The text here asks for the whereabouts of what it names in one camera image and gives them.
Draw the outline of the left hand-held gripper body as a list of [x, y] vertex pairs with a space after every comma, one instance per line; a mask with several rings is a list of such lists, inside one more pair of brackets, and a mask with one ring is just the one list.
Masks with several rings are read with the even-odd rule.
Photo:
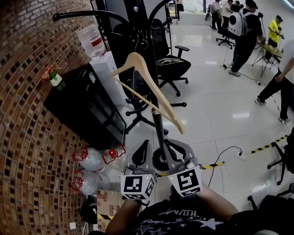
[[157, 174], [153, 164], [139, 167], [127, 164], [124, 174], [120, 176], [120, 191], [127, 199], [149, 200], [156, 182]]

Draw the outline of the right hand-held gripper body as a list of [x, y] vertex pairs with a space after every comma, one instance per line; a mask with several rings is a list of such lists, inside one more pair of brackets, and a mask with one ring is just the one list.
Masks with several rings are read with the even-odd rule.
[[167, 175], [181, 197], [192, 196], [202, 190], [201, 167], [195, 157], [176, 165], [167, 171]]

